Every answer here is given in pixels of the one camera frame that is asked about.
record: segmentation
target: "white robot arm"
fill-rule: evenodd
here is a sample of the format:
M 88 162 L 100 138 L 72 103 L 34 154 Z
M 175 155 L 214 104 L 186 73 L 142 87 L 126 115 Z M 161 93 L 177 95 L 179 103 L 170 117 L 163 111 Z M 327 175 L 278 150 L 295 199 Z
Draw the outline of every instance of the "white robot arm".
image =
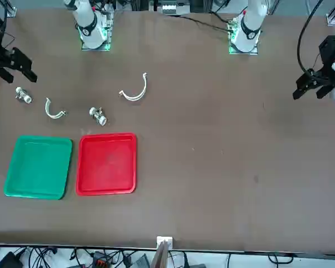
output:
M 255 48 L 267 10 L 263 0 L 248 0 L 246 11 L 237 17 L 238 29 L 231 41 L 236 50 L 248 53 Z
M 323 67 L 320 70 L 303 70 L 304 74 L 296 81 L 294 99 L 299 99 L 307 91 L 318 89 L 317 98 L 324 98 L 327 94 L 335 100 L 335 35 L 329 35 L 319 45 Z
M 66 7 L 73 11 L 82 41 L 90 49 L 96 49 L 107 40 L 102 31 L 100 14 L 95 13 L 89 0 L 64 0 Z

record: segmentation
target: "curved metal bracket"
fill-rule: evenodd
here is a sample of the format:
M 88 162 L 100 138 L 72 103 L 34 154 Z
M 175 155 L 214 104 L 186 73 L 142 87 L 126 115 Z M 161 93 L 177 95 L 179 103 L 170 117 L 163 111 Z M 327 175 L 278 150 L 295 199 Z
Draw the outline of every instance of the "curved metal bracket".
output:
M 125 94 L 124 91 L 122 91 L 122 90 L 119 92 L 119 95 L 123 95 L 128 101 L 131 101 L 131 102 L 139 101 L 144 96 L 145 91 L 146 91 L 146 76 L 147 76 L 147 74 L 143 73 L 144 88 L 143 88 L 143 91 L 139 95 L 134 96 L 134 97 L 130 97 L 127 94 Z
M 51 104 L 51 100 L 49 98 L 46 98 L 46 105 L 45 105 L 45 111 L 46 114 L 51 117 L 52 119 L 58 119 L 61 118 L 62 116 L 66 116 L 67 112 L 65 110 L 60 111 L 58 114 L 56 114 L 55 116 L 53 116 L 52 114 L 50 114 L 49 108 L 50 108 L 50 104 Z

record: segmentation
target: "power cord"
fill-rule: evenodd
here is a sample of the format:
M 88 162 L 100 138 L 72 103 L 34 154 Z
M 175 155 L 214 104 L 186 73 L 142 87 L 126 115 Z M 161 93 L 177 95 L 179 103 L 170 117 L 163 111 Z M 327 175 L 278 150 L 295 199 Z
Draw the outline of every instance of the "power cord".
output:
M 216 10 L 216 13 L 223 7 L 227 7 L 231 0 L 224 0 L 223 4 Z
M 315 76 L 313 74 L 311 74 L 302 64 L 302 61 L 300 59 L 300 44 L 302 42 L 302 37 L 304 35 L 304 32 L 305 32 L 305 29 L 308 27 L 309 25 L 309 22 L 310 20 L 312 19 L 312 17 L 314 16 L 316 10 L 318 9 L 318 7 L 321 5 L 321 3 L 323 2 L 324 0 L 319 0 L 318 3 L 315 5 L 314 9 L 312 10 L 312 12 L 310 13 L 307 21 L 305 22 L 301 32 L 300 32 L 300 35 L 299 35 L 299 38 L 298 38 L 298 45 L 296 47 L 296 56 L 298 58 L 298 64 L 301 68 L 301 70 L 312 80 L 315 80 L 316 82 L 320 83 L 321 85 L 330 85 L 330 81 L 328 79 L 324 79 L 324 78 L 321 78 L 319 76 Z
M 73 259 L 76 259 L 76 261 L 77 261 L 77 264 L 78 264 L 78 266 L 79 267 L 81 267 L 81 268 L 84 268 L 85 266 L 83 266 L 80 262 L 79 262 L 79 260 L 78 260 L 78 256 L 77 256 L 77 250 L 78 250 L 79 248 L 73 248 L 73 251 L 72 251 L 72 253 L 71 253 L 71 257 L 69 258 L 69 260 L 71 261 L 71 260 L 73 260 Z M 87 254 L 89 254 L 92 258 L 93 258 L 93 256 L 91 255 L 91 253 L 88 251 L 88 250 L 86 250 L 86 249 L 84 249 L 84 248 L 82 248 L 85 252 L 87 252 Z
M 184 255 L 184 266 L 179 266 L 178 268 L 190 268 L 189 260 L 188 260 L 188 257 L 186 255 L 185 251 L 177 251 L 177 250 L 171 250 L 171 251 L 182 252 L 183 255 Z
M 270 262 L 272 264 L 276 265 L 276 268 L 278 268 L 280 264 L 291 264 L 294 261 L 294 256 L 293 255 L 290 255 L 288 257 L 290 257 L 289 261 L 279 261 L 277 256 L 274 253 L 273 254 L 270 254 L 270 253 L 268 254 L 268 259 L 270 260 Z
M 39 256 L 41 257 L 40 260 L 40 267 L 42 267 L 42 261 L 44 261 L 44 264 L 46 266 L 46 268 L 51 268 L 51 266 L 47 263 L 47 261 L 45 260 L 45 256 L 47 254 L 47 252 L 49 251 L 48 249 L 45 249 L 43 252 L 41 251 L 40 248 L 38 248 L 38 251 L 35 249 L 36 253 L 39 254 Z
M 138 252 L 137 250 L 134 250 L 132 253 L 129 253 L 128 255 L 124 255 L 123 254 L 123 260 L 120 261 L 116 266 L 114 266 L 114 268 L 117 268 L 119 267 L 120 264 L 122 264 L 124 261 L 127 261 L 127 259 L 125 258 L 129 258 L 130 256 L 132 256 L 134 253 Z
M 226 268 L 229 268 L 229 260 L 231 259 L 231 253 L 228 255 L 228 260 L 227 260 L 227 267 Z
M 40 260 L 42 262 L 42 254 L 40 254 L 35 247 L 32 248 L 32 250 L 30 252 L 30 256 L 28 257 L 28 266 L 29 266 L 29 268 L 31 268 L 31 254 L 32 254 L 33 251 L 35 251 L 37 253 L 37 257 L 35 258 L 35 261 L 33 262 L 32 267 L 35 267 L 35 264 L 36 264 L 36 268 L 39 268 Z
M 314 61 L 314 64 L 313 64 L 313 67 L 312 67 L 312 69 L 314 69 L 314 67 L 315 67 L 315 64 L 317 63 L 317 60 L 318 60 L 319 56 L 320 56 L 320 53 L 319 53 L 319 54 L 318 54 L 318 56 L 315 58 L 315 61 Z
M 223 32 L 233 32 L 232 30 L 221 28 L 221 27 L 218 27 L 218 26 L 215 26 L 215 25 L 203 22 L 203 21 L 195 20 L 194 18 L 185 17 L 185 16 L 173 16 L 173 17 L 184 18 L 184 19 L 189 20 L 189 21 L 193 21 L 193 22 L 196 22 L 196 23 L 199 23 L 199 24 L 202 24 L 202 25 L 206 25 L 208 27 L 211 27 L 214 30 L 219 30 L 219 31 L 223 31 Z
M 176 268 L 175 262 L 174 262 L 174 258 L 173 258 L 172 254 L 171 254 L 171 251 L 169 251 L 169 254 L 170 254 L 170 257 L 171 257 L 171 261 L 173 262 L 173 266 L 174 266 L 174 268 Z

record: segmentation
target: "table surface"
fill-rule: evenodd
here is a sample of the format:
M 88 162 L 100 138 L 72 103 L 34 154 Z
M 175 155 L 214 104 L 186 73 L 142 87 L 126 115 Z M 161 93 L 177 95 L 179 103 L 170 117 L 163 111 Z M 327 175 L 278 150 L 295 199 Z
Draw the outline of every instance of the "table surface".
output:
M 335 102 L 314 92 L 292 99 L 304 22 L 267 17 L 259 56 L 247 56 L 229 55 L 223 32 L 124 12 L 110 52 L 82 52 L 69 11 L 19 11 L 7 31 L 38 81 L 0 80 L 0 242 L 155 247 L 156 236 L 173 236 L 176 248 L 335 253 Z M 324 18 L 314 18 L 305 66 L 328 34 Z M 141 91 L 144 72 L 143 100 L 120 98 L 122 89 Z M 30 105 L 15 100 L 17 86 L 31 92 Z M 68 116 L 50 119 L 46 97 Z M 109 125 L 89 117 L 92 106 L 103 107 Z M 111 132 L 137 135 L 135 192 L 77 196 L 81 136 Z M 4 196 L 20 135 L 72 139 L 62 200 Z

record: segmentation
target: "black cable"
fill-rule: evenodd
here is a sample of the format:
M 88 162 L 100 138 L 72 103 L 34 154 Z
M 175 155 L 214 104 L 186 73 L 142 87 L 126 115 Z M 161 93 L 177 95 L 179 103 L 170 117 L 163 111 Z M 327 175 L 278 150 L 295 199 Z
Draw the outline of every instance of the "black cable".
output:
M 117 260 L 116 260 L 115 262 L 114 262 L 114 258 L 113 258 L 113 257 L 114 257 L 116 254 L 114 254 L 111 258 L 109 258 L 109 260 L 112 259 L 112 261 L 111 261 L 111 265 L 115 265 L 115 264 L 118 263 L 119 258 L 121 257 L 121 253 L 123 254 L 123 258 L 124 258 L 124 253 L 123 253 L 123 251 L 119 251 L 118 258 L 117 258 Z
M 247 9 L 248 6 L 246 6 L 244 9 L 242 9 L 242 11 L 240 12 L 240 14 L 242 14 L 243 11 L 245 11 Z
M 88 250 L 86 250 L 85 248 L 83 248 L 83 250 L 85 251 L 85 252 L 87 252 L 87 254 L 90 256 L 90 257 L 92 257 L 93 258 L 93 256 L 94 256 L 94 253 L 92 253 L 92 252 L 89 252 Z
M 195 20 L 194 18 L 189 18 L 189 17 L 185 17 L 185 16 L 174 16 L 174 17 L 177 17 L 177 18 L 185 18 L 185 19 L 187 19 L 187 20 L 189 20 L 189 21 L 194 21 L 194 22 L 196 22 L 196 23 L 199 23 L 199 24 L 202 24 L 202 25 L 206 25 L 206 26 L 208 26 L 208 27 L 211 27 L 211 28 L 214 29 L 214 30 L 220 30 L 220 31 L 223 31 L 223 32 L 233 32 L 232 30 L 225 29 L 225 28 L 221 28 L 221 27 L 218 27 L 218 26 L 215 26 L 215 25 L 212 25 L 212 24 L 203 22 L 203 21 Z
M 227 267 L 226 268 L 229 268 L 229 260 L 231 259 L 231 253 L 228 255 L 228 260 L 227 260 Z
M 184 254 L 184 268 L 190 268 L 188 256 L 186 255 L 185 251 L 183 251 Z
M 314 69 L 314 67 L 315 67 L 315 64 L 317 63 L 317 60 L 318 60 L 319 56 L 320 56 L 320 53 L 319 53 L 319 54 L 318 54 L 318 56 L 315 58 L 315 62 L 314 62 L 314 64 L 313 64 L 313 67 L 312 67 L 312 69 Z
M 4 14 L 4 21 L 3 21 L 3 23 L 2 23 L 2 26 L 1 26 L 1 31 L 2 32 L 5 32 L 5 30 L 6 30 L 6 23 L 7 23 L 7 6 L 8 6 L 8 3 L 7 3 L 7 0 L 5 0 L 5 2 L 6 2 L 6 5 L 4 6 L 4 12 L 5 12 L 5 14 Z
M 130 257 L 132 256 L 135 252 L 137 252 L 137 250 L 134 250 L 132 253 L 128 254 L 126 257 Z M 124 262 L 124 258 L 122 261 L 120 261 L 116 266 L 114 266 L 114 268 L 117 268 L 120 264 L 122 264 Z
M 176 267 L 175 267 L 174 258 L 173 258 L 172 254 L 171 254 L 171 251 L 169 251 L 169 254 L 170 254 L 170 257 L 171 257 L 171 261 L 173 262 L 174 268 L 176 268 Z
M 11 41 L 4 47 L 4 48 L 7 48 L 9 45 L 11 45 L 15 41 L 16 37 L 14 37 L 13 35 L 7 32 L 4 32 L 4 34 L 12 37 Z
M 22 256 L 22 254 L 27 250 L 27 247 L 20 247 L 17 250 L 15 250 L 14 254 L 16 255 L 16 258 L 19 260 Z
M 36 268 L 38 268 L 38 266 L 39 266 L 39 258 L 40 258 L 39 255 L 35 258 L 35 261 L 33 262 L 33 265 L 32 265 L 33 268 L 35 267 L 35 264 L 36 264 Z
M 81 267 L 81 268 L 84 268 L 84 266 L 82 266 L 82 264 L 80 264 L 80 262 L 79 262 L 79 260 L 78 260 L 78 257 L 77 257 L 77 248 L 74 248 L 74 249 L 73 249 L 72 254 L 73 254 L 73 253 L 74 253 L 74 257 L 75 257 L 75 259 L 76 259 L 76 261 L 77 261 L 78 266 Z
M 117 250 L 117 251 L 113 251 L 113 252 L 111 252 L 111 253 L 109 253 L 109 254 L 106 254 L 106 250 L 103 250 L 103 252 L 104 252 L 104 256 L 98 258 L 96 261 L 99 261 L 99 260 L 101 260 L 101 259 L 106 258 L 106 263 L 108 263 L 110 260 L 113 260 L 113 258 L 114 258 L 114 256 L 115 256 L 116 254 L 118 254 L 118 253 L 120 253 L 120 252 L 123 252 L 123 251 L 122 251 L 122 250 Z
M 41 249 L 39 248 L 39 252 L 40 252 L 40 254 L 41 254 L 41 256 L 42 256 L 42 260 L 44 261 L 44 264 L 45 264 L 45 266 L 46 266 L 46 268 L 51 268 L 51 266 L 47 263 L 47 261 L 45 260 L 45 255 L 48 253 L 48 249 L 46 248 L 45 250 L 44 250 L 44 253 L 42 253 L 42 251 L 41 251 Z
M 276 256 L 274 253 L 273 253 L 273 254 L 270 254 L 270 253 L 268 254 L 268 259 L 269 259 L 269 261 L 270 261 L 272 264 L 275 264 L 275 265 L 276 265 L 276 268 L 278 268 L 278 266 L 279 266 L 280 264 L 283 264 L 283 265 L 285 265 L 285 264 L 291 264 L 291 263 L 294 261 L 294 256 L 293 256 L 293 255 L 290 255 L 290 256 L 288 256 L 288 257 L 290 257 L 290 260 L 289 260 L 289 261 L 279 261 L 278 258 L 277 258 L 277 256 Z
M 42 263 L 42 254 L 40 254 L 36 248 L 34 248 L 33 250 L 35 250 L 35 252 L 36 252 L 36 254 L 37 254 L 37 258 L 36 258 L 35 261 L 33 262 L 33 267 L 35 266 L 35 264 L 36 264 L 36 267 L 38 267 L 39 264 Z
M 300 35 L 299 35 L 299 38 L 298 38 L 298 45 L 296 47 L 296 56 L 298 58 L 298 63 L 299 63 L 299 66 L 301 68 L 301 70 L 312 80 L 315 80 L 316 82 L 322 84 L 322 85 L 329 85 L 330 84 L 330 81 L 328 79 L 324 79 L 324 78 L 321 78 L 321 77 L 318 77 L 318 76 L 314 76 L 312 75 L 302 64 L 302 61 L 300 59 L 300 44 L 302 42 L 302 37 L 303 37 L 303 34 L 305 32 L 305 29 L 308 27 L 308 24 L 310 22 L 310 20 L 312 19 L 313 15 L 315 14 L 316 10 L 318 9 L 318 7 L 320 6 L 320 4 L 323 2 L 324 0 L 319 0 L 318 3 L 315 5 L 314 9 L 312 10 L 312 12 L 310 13 L 307 21 L 305 22 L 301 32 L 300 32 Z
M 31 268 L 31 256 L 32 256 L 32 252 L 34 251 L 34 249 L 32 248 L 30 255 L 28 256 L 28 268 Z
M 217 13 L 223 6 L 226 6 L 226 7 L 227 7 L 227 5 L 230 3 L 230 1 L 231 1 L 231 0 L 225 0 L 225 1 L 223 2 L 223 4 L 216 10 L 216 13 Z

